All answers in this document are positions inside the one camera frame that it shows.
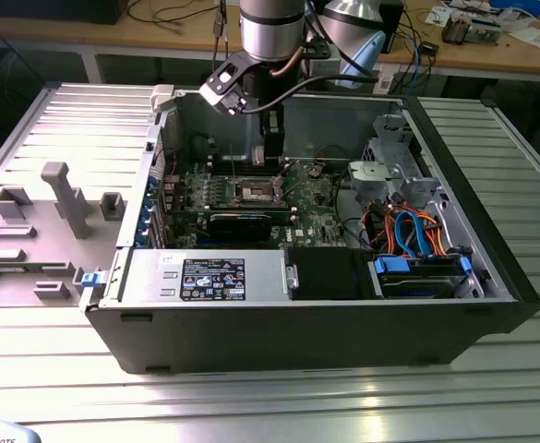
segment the workbench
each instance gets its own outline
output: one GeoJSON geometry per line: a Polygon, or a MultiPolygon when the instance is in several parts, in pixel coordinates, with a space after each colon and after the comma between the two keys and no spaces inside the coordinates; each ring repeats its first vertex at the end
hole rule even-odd
{"type": "MultiPolygon", "coordinates": [[[[152,7],[182,5],[183,0],[151,0],[152,7]]],[[[441,41],[441,27],[427,25],[427,10],[439,2],[406,0],[407,10],[424,40],[439,45],[432,74],[471,78],[499,78],[540,81],[540,49],[510,35],[502,35],[497,45],[465,44],[454,46],[441,41]]],[[[178,17],[212,7],[213,0],[197,0],[191,6],[177,9],[178,17]]],[[[137,17],[151,19],[149,2],[138,3],[132,10],[137,17]]],[[[142,23],[123,15],[116,25],[51,21],[25,18],[0,18],[0,33],[16,48],[70,52],[80,55],[88,81],[103,83],[98,54],[116,54],[160,58],[210,60],[213,51],[212,21],[214,12],[184,20],[181,32],[142,23]]],[[[228,6],[229,52],[241,50],[238,7],[228,6]]],[[[386,91],[392,75],[404,71],[412,57],[401,38],[390,54],[382,54],[376,69],[380,71],[377,91],[386,91]]]]}
{"type": "MultiPolygon", "coordinates": [[[[131,119],[133,133],[147,127],[151,88],[63,88],[62,95],[42,90],[6,140],[0,186],[26,186],[34,199],[52,200],[39,171],[48,161],[70,162],[86,173],[71,184],[88,199],[127,195],[141,144],[115,120],[131,119]],[[83,126],[99,137],[73,139],[70,125],[58,123],[85,106],[107,114],[103,102],[120,114],[83,126]],[[102,168],[110,173],[96,176],[102,168]]],[[[422,103],[445,127],[452,154],[540,295],[534,149],[520,138],[461,141],[473,121],[487,133],[512,127],[480,102],[422,103]]],[[[44,443],[540,442],[540,312],[509,335],[484,337],[451,365],[137,376],[120,369],[78,307],[0,307],[0,418],[34,429],[44,443]]]]}

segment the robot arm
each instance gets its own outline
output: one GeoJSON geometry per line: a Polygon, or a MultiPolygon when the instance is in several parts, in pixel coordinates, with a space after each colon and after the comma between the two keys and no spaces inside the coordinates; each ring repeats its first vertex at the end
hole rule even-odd
{"type": "MultiPolygon", "coordinates": [[[[308,0],[241,0],[244,51],[231,55],[213,72],[200,94],[220,112],[252,114],[246,111],[251,110],[251,99],[257,99],[262,108],[281,96],[286,98],[289,90],[298,90],[301,62],[329,58],[328,43],[353,55],[352,63],[342,62],[341,72],[357,79],[343,78],[339,86],[357,88],[360,81],[375,81],[364,74],[376,63],[385,41],[384,33],[378,31],[382,25],[378,4],[375,0],[333,0],[322,7],[319,18],[308,0]]],[[[316,6],[321,9],[318,0],[316,6]]]]}

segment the green circuit board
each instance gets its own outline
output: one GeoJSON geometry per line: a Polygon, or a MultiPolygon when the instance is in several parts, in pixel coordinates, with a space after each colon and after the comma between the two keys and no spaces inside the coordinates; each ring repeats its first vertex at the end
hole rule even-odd
{"type": "MultiPolygon", "coordinates": [[[[334,186],[331,176],[322,174],[311,178],[309,171],[312,168],[313,162],[299,162],[282,177],[277,192],[285,194],[283,198],[240,202],[241,212],[243,207],[251,204],[255,206],[252,213],[272,217],[270,238],[255,243],[255,247],[345,246],[342,229],[336,222],[332,207],[334,186]]],[[[239,192],[245,193],[246,186],[256,186],[268,192],[271,187],[271,177],[209,175],[203,167],[185,171],[178,182],[173,197],[167,198],[166,205],[171,228],[169,246],[177,248],[229,247],[226,242],[209,239],[207,226],[210,216],[232,212],[235,196],[239,192]]]]}

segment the motherboard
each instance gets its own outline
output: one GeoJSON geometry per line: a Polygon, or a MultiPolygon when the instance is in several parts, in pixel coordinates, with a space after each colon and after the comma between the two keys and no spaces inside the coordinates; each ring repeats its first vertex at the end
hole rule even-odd
{"type": "Polygon", "coordinates": [[[295,160],[275,171],[244,170],[238,163],[216,170],[208,163],[167,175],[168,246],[345,246],[333,208],[334,182],[341,172],[324,171],[325,163],[295,160]]]}

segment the circuit board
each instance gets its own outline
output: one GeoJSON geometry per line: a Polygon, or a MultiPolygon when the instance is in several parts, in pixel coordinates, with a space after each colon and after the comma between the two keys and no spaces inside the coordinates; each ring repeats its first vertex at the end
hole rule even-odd
{"type": "Polygon", "coordinates": [[[313,167],[313,162],[298,162],[280,177],[214,175],[201,165],[184,171],[173,185],[166,184],[169,247],[345,246],[332,206],[331,175],[313,178],[313,167]],[[233,212],[271,220],[269,238],[250,245],[211,238],[208,228],[215,214],[233,212]]]}

